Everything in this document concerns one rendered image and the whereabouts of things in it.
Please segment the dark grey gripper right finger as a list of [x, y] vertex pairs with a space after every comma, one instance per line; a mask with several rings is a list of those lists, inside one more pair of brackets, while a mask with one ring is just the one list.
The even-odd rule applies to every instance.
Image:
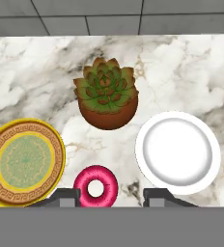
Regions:
[[177, 207], [177, 206], [191, 206], [187, 201], [175, 198], [168, 189], [164, 188], [145, 188], [143, 190], [144, 203], [143, 207]]

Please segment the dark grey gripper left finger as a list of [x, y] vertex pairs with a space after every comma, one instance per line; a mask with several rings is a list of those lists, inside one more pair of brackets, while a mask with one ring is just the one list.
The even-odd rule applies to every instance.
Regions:
[[58, 188], [49, 198], [32, 204], [32, 207], [81, 207], [80, 190]]

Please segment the pink glazed donut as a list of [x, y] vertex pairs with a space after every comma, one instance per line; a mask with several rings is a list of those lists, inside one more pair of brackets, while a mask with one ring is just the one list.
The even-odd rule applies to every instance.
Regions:
[[[98, 180], [103, 185], [103, 192], [98, 197], [93, 197], [88, 190], [93, 180]], [[118, 182], [115, 175], [100, 165], [83, 169], [76, 177], [73, 187], [80, 190], [79, 202], [82, 207], [111, 207], [118, 196]]]

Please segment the white plate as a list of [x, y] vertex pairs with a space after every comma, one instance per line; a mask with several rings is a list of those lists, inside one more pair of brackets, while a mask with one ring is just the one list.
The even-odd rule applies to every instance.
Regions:
[[215, 180], [221, 151], [212, 130], [184, 112], [163, 112], [140, 128], [135, 156], [145, 178], [175, 195], [198, 193]]

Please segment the yellow brown patterned plate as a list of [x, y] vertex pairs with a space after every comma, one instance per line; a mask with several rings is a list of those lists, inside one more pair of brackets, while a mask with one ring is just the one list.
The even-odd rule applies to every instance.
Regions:
[[60, 134], [38, 119], [0, 127], [0, 206], [29, 206], [45, 199], [65, 168]]

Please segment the succulent in brown pot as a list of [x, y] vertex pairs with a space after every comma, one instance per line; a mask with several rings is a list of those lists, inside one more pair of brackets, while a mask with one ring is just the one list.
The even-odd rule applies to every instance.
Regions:
[[92, 126], [114, 130], [134, 117], [139, 92], [132, 67], [121, 68], [115, 58], [106, 61], [97, 57], [73, 84], [80, 113]]

